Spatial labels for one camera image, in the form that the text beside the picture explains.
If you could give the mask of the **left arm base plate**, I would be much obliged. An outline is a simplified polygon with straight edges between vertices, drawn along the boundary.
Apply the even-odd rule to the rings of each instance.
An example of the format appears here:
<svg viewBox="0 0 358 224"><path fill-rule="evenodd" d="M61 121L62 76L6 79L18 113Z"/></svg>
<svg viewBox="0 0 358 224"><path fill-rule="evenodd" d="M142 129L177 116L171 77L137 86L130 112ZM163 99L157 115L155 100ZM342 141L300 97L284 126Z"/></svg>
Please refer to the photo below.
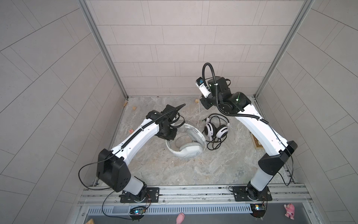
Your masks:
<svg viewBox="0 0 358 224"><path fill-rule="evenodd" d="M159 187L145 187L137 195L128 191L123 191L120 195L121 203L157 203L159 197Z"/></svg>

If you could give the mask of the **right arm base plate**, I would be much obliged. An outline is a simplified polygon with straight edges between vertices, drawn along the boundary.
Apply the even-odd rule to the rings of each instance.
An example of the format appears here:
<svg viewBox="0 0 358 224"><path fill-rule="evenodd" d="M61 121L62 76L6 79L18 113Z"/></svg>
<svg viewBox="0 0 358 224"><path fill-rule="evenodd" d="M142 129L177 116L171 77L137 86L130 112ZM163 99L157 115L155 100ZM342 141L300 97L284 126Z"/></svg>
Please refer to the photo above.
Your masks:
<svg viewBox="0 0 358 224"><path fill-rule="evenodd" d="M248 186L229 186L228 190L233 193L236 202L273 200L268 186L262 191Z"/></svg>

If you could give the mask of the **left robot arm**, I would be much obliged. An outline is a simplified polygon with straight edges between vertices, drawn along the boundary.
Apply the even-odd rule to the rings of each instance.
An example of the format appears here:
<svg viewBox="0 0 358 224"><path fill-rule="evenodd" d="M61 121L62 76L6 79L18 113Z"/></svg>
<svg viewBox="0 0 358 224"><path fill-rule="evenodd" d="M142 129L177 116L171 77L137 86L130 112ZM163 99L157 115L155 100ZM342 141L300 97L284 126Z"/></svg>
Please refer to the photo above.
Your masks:
<svg viewBox="0 0 358 224"><path fill-rule="evenodd" d="M163 140L174 140L177 129L185 124L182 122L177 126L173 125L179 120L179 111L184 106L185 104L177 107L166 105L162 112L150 111L140 126L122 143L110 150L103 149L98 155L97 162L86 164L80 168L78 179L81 185L89 190L95 190L85 185L80 173L83 168L96 164L96 177L108 186L107 189L129 193L129 198L135 202L145 200L147 185L131 174L128 165L152 137L157 136Z"/></svg>

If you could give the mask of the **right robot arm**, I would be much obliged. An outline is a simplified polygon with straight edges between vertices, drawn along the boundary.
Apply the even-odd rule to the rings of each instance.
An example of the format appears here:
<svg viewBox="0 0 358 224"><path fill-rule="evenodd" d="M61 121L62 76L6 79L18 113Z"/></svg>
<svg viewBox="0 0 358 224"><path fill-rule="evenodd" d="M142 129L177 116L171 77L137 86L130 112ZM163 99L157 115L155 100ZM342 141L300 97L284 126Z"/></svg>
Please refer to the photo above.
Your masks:
<svg viewBox="0 0 358 224"><path fill-rule="evenodd" d="M216 106L222 115L239 120L261 143L265 154L258 161L259 168L243 192L246 200L268 201L267 185L292 158L297 144L275 131L244 93L232 94L227 81L217 77L213 66L205 63L202 76L195 81L203 95L200 101L206 109Z"/></svg>

